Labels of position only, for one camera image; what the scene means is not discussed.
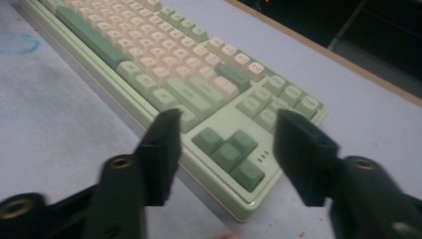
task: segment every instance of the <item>table surface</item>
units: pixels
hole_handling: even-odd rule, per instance
[[[330,112],[320,128],[340,145],[338,156],[374,159],[404,192],[422,198],[419,99],[233,1],[162,2],[323,100]],[[0,201],[25,192],[41,192],[48,203],[66,198],[96,183],[102,163],[131,153],[143,136],[16,0],[0,2],[0,73]],[[239,224],[179,170],[165,207],[147,209],[148,234],[330,239],[327,211],[303,206],[283,177]]]

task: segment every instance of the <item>spacebar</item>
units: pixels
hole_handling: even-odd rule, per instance
[[[72,9],[59,6],[56,9],[56,17],[114,71],[118,64],[128,60],[123,53]]]

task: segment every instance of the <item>keyboard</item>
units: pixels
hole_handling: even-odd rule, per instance
[[[159,0],[20,5],[144,128],[160,112],[180,109],[180,166],[240,222],[282,175],[272,150],[277,110],[315,125],[328,112],[306,90]]]

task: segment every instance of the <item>desk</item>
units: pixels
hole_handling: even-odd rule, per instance
[[[341,145],[339,156],[380,162],[405,192],[422,198],[420,100],[236,3],[163,3],[322,99],[330,113],[320,128]],[[144,130],[15,0],[0,5],[0,33],[39,43],[25,55],[0,55],[0,200],[35,191],[53,203],[94,184],[102,162],[132,152]],[[165,207],[148,208],[150,238],[333,238],[327,209],[302,206],[286,178],[246,224],[181,170],[172,191]]]

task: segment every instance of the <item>blue stain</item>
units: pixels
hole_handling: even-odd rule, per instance
[[[40,41],[28,34],[0,32],[0,56],[30,54],[39,47]]]

